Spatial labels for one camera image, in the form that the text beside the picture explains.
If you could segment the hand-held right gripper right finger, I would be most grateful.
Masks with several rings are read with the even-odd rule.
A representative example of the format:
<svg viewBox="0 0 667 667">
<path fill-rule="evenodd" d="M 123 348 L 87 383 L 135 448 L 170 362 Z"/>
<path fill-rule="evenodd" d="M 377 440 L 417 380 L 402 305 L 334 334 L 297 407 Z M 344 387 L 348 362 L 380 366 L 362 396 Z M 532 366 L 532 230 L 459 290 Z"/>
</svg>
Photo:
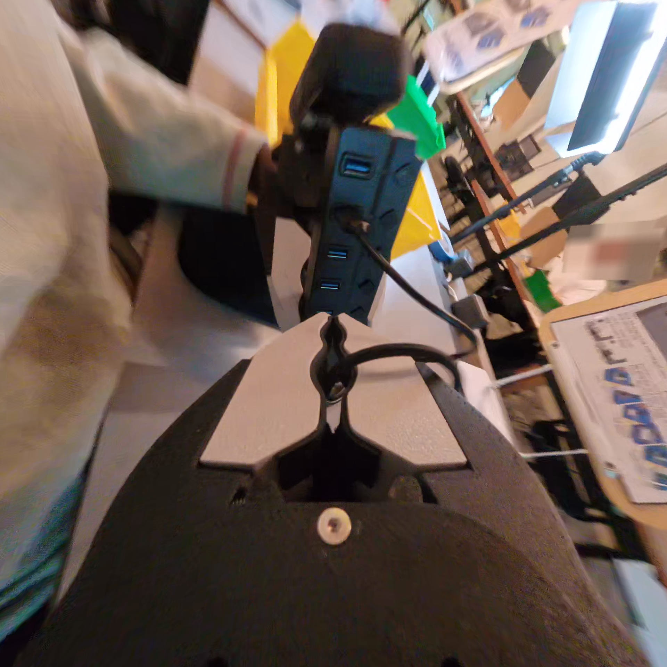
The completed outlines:
<svg viewBox="0 0 667 667">
<path fill-rule="evenodd" d="M 410 355 L 354 366 L 341 425 L 416 468 L 461 468 L 467 459 Z"/>
</svg>

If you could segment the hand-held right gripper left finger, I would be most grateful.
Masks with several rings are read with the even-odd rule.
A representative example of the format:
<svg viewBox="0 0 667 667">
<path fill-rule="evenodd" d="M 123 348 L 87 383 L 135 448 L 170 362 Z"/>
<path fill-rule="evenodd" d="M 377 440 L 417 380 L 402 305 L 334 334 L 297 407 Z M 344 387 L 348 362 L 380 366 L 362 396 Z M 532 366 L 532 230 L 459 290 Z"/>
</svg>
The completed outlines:
<svg viewBox="0 0 667 667">
<path fill-rule="evenodd" d="M 200 464 L 261 468 L 321 425 L 323 400 L 311 367 L 323 349 L 325 313 L 314 315 L 262 347 L 251 359 Z"/>
</svg>

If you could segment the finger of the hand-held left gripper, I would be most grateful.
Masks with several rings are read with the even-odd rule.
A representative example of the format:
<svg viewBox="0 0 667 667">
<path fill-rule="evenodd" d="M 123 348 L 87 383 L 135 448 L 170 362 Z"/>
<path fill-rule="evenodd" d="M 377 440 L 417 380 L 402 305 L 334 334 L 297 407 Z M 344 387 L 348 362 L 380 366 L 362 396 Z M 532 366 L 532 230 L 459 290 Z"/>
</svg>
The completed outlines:
<svg viewBox="0 0 667 667">
<path fill-rule="evenodd" d="M 306 321 L 312 316 L 312 292 L 315 282 L 315 273 L 318 267 L 318 255 L 320 250 L 321 229 L 311 229 L 310 253 L 302 266 L 300 273 L 302 284 L 302 295 L 298 302 L 298 314 L 300 321 Z"/>
</svg>

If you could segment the black usb hub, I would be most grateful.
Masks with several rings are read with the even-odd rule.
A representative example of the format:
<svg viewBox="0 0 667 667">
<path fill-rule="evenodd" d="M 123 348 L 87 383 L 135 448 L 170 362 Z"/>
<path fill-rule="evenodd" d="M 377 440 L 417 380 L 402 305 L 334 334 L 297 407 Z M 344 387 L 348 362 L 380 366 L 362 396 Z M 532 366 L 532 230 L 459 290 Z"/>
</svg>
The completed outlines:
<svg viewBox="0 0 667 667">
<path fill-rule="evenodd" d="M 389 260 L 421 164 L 411 135 L 367 124 L 329 132 L 312 223 L 321 229 L 312 316 L 368 324 L 384 272 L 364 243 Z"/>
</svg>

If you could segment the person's left forearm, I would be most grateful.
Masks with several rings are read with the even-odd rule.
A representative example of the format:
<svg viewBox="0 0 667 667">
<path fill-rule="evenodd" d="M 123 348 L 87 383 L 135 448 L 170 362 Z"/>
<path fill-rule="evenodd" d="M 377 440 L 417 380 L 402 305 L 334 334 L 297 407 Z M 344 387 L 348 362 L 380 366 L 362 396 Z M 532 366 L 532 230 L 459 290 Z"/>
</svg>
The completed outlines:
<svg viewBox="0 0 667 667">
<path fill-rule="evenodd" d="M 266 138 L 178 86 L 107 32 L 58 36 L 113 190 L 243 212 L 262 199 L 276 167 Z"/>
</svg>

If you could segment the yellow plastic bin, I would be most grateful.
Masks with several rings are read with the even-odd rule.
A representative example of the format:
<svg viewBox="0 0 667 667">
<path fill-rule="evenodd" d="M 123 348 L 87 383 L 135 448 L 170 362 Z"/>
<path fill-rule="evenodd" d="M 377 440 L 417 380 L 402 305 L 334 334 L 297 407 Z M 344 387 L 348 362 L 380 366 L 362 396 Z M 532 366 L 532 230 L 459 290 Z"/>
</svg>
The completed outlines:
<svg viewBox="0 0 667 667">
<path fill-rule="evenodd" d="M 402 255 L 442 240 L 441 225 L 443 223 L 441 219 L 444 212 L 438 196 L 436 196 L 437 206 L 434 207 L 431 201 L 433 190 L 434 184 L 428 170 L 422 169 L 415 182 L 391 250 L 390 260 L 392 262 Z"/>
<path fill-rule="evenodd" d="M 279 146 L 283 135 L 293 129 L 289 105 L 314 44 L 306 25 L 297 20 L 263 55 L 254 123 L 271 148 Z"/>
</svg>

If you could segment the dark cloth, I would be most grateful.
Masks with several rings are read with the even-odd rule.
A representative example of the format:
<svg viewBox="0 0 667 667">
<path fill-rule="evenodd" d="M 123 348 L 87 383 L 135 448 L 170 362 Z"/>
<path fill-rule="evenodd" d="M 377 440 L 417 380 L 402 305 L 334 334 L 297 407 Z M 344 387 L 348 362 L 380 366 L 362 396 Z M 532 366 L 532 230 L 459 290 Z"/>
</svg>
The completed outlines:
<svg viewBox="0 0 667 667">
<path fill-rule="evenodd" d="M 279 327 L 250 214 L 189 207 L 177 257 L 182 274 L 203 295 L 262 324 Z"/>
<path fill-rule="evenodd" d="M 79 31 L 102 29 L 181 85 L 191 77 L 210 1 L 52 1 Z"/>
</svg>

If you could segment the white paper box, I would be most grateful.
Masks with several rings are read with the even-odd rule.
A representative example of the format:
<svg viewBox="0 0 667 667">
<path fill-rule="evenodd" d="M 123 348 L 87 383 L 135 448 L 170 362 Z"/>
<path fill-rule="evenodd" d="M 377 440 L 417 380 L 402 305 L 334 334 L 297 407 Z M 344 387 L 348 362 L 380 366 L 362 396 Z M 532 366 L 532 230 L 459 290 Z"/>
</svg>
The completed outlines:
<svg viewBox="0 0 667 667">
<path fill-rule="evenodd" d="M 462 360 L 456 362 L 456 367 L 466 400 L 496 428 L 503 426 L 504 407 L 486 371 Z"/>
</svg>

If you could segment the blue tape roll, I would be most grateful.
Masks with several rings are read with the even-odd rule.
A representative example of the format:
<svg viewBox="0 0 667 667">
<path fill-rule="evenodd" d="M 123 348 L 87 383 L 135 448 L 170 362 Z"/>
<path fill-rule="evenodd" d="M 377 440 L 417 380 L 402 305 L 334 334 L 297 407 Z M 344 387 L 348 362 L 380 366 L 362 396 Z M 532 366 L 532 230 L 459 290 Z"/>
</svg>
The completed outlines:
<svg viewBox="0 0 667 667">
<path fill-rule="evenodd" d="M 450 238 L 447 236 L 435 240 L 428 245 L 431 256 L 444 266 L 449 266 L 456 262 L 459 258 L 458 253 L 454 250 Z"/>
</svg>

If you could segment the board with printed tags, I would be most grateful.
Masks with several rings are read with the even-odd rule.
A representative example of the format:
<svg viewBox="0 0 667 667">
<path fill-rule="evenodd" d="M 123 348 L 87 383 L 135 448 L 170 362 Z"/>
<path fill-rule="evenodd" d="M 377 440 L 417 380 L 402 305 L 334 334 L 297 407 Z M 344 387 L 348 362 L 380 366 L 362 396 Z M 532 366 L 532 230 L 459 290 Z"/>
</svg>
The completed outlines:
<svg viewBox="0 0 667 667">
<path fill-rule="evenodd" d="M 423 42 L 428 70 L 455 94 L 506 67 L 533 42 L 569 26 L 579 1 L 485 1 L 442 23 Z"/>
</svg>

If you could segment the small green plastic bin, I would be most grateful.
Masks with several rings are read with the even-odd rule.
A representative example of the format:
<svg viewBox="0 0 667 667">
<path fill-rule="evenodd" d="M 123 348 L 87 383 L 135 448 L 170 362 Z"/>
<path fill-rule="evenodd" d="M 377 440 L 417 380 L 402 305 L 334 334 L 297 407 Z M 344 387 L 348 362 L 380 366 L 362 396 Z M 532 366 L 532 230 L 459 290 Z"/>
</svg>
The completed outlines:
<svg viewBox="0 0 667 667">
<path fill-rule="evenodd" d="M 540 312 L 549 313 L 562 306 L 561 302 L 552 293 L 544 271 L 534 271 L 524 279 L 524 284 Z"/>
</svg>

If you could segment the cardboard box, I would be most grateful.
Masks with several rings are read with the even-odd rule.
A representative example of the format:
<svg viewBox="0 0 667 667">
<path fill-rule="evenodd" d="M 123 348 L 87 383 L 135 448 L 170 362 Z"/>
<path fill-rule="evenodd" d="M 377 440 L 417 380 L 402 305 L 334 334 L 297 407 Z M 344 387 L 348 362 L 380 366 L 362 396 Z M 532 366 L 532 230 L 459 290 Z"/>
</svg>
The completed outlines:
<svg viewBox="0 0 667 667">
<path fill-rule="evenodd" d="M 553 207 L 542 207 L 523 224 L 520 239 L 527 239 L 559 221 Z M 563 252 L 567 238 L 568 230 L 563 229 L 526 248 L 524 254 L 528 266 L 535 270 L 543 270 L 551 260 Z"/>
</svg>

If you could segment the studio light panel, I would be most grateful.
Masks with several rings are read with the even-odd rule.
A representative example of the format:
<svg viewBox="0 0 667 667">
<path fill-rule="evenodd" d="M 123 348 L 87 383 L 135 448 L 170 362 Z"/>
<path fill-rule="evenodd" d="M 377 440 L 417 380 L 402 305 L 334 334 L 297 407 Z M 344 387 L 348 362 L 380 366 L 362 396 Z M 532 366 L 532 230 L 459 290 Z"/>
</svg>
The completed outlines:
<svg viewBox="0 0 667 667">
<path fill-rule="evenodd" d="M 665 56 L 665 1 L 581 4 L 544 124 L 555 153 L 620 151 Z"/>
</svg>

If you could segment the person's beige sweater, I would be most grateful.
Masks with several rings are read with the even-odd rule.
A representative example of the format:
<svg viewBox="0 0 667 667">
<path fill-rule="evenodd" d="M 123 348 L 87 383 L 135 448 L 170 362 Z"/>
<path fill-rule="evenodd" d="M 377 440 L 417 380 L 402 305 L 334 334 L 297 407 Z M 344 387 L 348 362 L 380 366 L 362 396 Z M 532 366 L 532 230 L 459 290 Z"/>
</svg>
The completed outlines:
<svg viewBox="0 0 667 667">
<path fill-rule="evenodd" d="M 48 1 L 1 2 L 1 533 L 87 460 L 129 339 L 108 179 Z"/>
</svg>

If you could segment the person's blue jeans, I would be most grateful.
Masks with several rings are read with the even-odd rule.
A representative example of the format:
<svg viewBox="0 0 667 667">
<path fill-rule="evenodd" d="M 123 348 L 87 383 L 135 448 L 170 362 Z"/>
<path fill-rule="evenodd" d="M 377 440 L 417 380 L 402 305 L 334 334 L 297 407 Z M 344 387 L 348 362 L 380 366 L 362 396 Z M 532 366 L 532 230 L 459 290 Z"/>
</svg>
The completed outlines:
<svg viewBox="0 0 667 667">
<path fill-rule="evenodd" d="M 46 608 L 60 583 L 83 497 L 88 468 L 52 505 L 37 536 L 19 560 L 9 582 L 1 586 L 1 642 Z"/>
</svg>

